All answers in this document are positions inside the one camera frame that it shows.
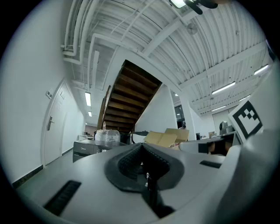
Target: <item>baseboard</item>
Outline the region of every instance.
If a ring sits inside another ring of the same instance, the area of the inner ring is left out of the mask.
[[[72,149],[73,149],[73,147],[70,148],[70,149],[68,149],[67,151],[63,152],[63,153],[62,153],[62,156],[64,156],[66,153],[70,152]]]
[[[39,173],[43,169],[43,165],[39,166],[35,170],[31,171],[30,173],[24,175],[22,178],[19,178],[17,181],[13,182],[13,187],[18,188],[19,186],[23,185],[26,181],[28,181],[31,177],[35,174]]]

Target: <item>door handle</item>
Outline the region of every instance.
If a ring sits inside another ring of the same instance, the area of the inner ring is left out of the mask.
[[[52,119],[53,119],[53,116],[50,116],[50,117],[49,117],[48,129],[47,129],[48,131],[49,131],[50,128],[51,128],[51,124],[54,123],[54,122],[52,121]]]

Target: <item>fluorescent light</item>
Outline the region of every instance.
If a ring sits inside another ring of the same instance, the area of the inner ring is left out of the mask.
[[[170,2],[175,5],[177,8],[181,8],[183,7],[185,4],[185,2],[183,0],[170,0]]]
[[[86,95],[87,105],[90,107],[91,106],[91,94],[88,92],[85,92],[85,95]]]
[[[225,90],[225,89],[227,89],[227,88],[229,88],[230,86],[233,86],[233,85],[235,85],[235,82],[232,82],[232,83],[230,83],[229,85],[226,85],[226,86],[224,86],[224,87],[222,87],[222,88],[219,88],[219,89],[213,91],[212,94],[216,94],[216,93],[218,93],[218,92],[221,92],[221,91],[223,91],[223,90]]]
[[[249,95],[249,96],[251,96],[251,95]],[[249,96],[246,96],[246,97],[242,98],[242,99],[241,99],[241,100],[239,100],[239,101],[242,101],[242,100],[246,99],[246,98],[247,98],[247,97],[249,97]]]
[[[261,71],[264,71],[267,67],[268,67],[268,65],[265,65],[264,67],[262,67],[259,70],[255,71],[254,75],[260,73]]]
[[[225,106],[219,107],[219,108],[214,109],[214,110],[212,110],[212,111],[219,110],[219,109],[221,109],[221,108],[223,108],[223,107],[225,107]]]

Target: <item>gray floor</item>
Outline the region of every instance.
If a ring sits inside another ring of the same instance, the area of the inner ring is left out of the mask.
[[[35,195],[49,180],[67,170],[73,164],[73,150],[56,159],[46,166],[45,169],[31,177],[27,182],[17,188],[19,194],[25,194],[28,198],[36,201]]]

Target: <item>wooden staircase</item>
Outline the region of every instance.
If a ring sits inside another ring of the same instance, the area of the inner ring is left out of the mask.
[[[160,85],[158,79],[126,60],[112,87],[104,113],[106,129],[125,133],[133,131]]]

